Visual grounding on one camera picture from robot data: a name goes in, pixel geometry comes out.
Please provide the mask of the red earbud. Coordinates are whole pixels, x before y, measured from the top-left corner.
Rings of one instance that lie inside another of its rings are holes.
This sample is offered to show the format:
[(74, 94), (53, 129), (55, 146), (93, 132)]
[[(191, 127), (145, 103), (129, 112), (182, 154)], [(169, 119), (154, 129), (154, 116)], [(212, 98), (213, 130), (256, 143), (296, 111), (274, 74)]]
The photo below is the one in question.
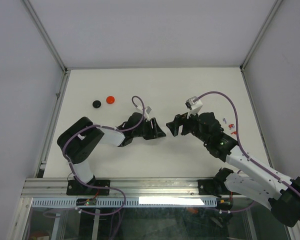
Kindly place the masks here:
[(230, 131), (231, 135), (236, 135), (237, 134), (236, 126), (234, 124), (230, 124), (228, 126), (228, 128), (229, 128), (229, 131)]

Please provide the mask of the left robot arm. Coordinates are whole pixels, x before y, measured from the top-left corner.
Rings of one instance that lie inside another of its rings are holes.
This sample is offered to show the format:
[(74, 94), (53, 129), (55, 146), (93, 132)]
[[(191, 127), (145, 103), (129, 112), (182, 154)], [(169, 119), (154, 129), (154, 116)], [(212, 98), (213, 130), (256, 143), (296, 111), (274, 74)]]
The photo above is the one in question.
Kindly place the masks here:
[(58, 137), (57, 145), (78, 181), (77, 188), (87, 195), (95, 188), (88, 157), (98, 144), (125, 147), (134, 138), (149, 141), (166, 136), (156, 118), (146, 118), (139, 112), (134, 112), (118, 127), (96, 125), (84, 116)]

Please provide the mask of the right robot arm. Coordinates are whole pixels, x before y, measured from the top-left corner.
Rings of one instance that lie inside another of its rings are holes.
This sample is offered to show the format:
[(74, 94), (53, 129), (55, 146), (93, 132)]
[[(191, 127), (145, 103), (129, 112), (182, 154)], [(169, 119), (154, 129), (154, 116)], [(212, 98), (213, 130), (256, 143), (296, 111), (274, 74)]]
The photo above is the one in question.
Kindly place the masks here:
[(244, 153), (239, 142), (224, 132), (214, 113), (177, 114), (166, 126), (175, 137), (192, 134), (213, 157), (246, 174), (243, 177), (228, 168), (219, 170), (213, 182), (216, 192), (244, 195), (266, 207), (287, 227), (300, 221), (300, 177), (293, 179)]

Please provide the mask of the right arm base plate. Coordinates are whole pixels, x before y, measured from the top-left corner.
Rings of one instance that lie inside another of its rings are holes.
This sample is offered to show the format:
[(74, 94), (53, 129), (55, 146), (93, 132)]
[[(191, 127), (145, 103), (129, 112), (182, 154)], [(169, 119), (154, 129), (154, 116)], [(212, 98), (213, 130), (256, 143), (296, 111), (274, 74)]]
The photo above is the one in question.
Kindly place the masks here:
[(213, 196), (220, 196), (223, 192), (221, 186), (211, 179), (199, 179), (197, 181), (198, 185), (198, 194), (203, 195), (213, 195)]

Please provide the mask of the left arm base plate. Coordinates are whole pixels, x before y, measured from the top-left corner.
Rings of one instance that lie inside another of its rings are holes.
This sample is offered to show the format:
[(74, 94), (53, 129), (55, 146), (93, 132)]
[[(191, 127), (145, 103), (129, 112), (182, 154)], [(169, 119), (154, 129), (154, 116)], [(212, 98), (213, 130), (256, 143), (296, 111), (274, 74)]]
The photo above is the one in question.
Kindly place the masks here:
[(87, 187), (79, 183), (76, 179), (68, 181), (66, 195), (67, 196), (108, 196), (110, 194), (109, 189), (104, 189), (105, 187), (111, 186), (111, 181), (109, 179), (95, 179), (88, 183), (89, 185), (95, 187), (102, 187), (102, 189)]

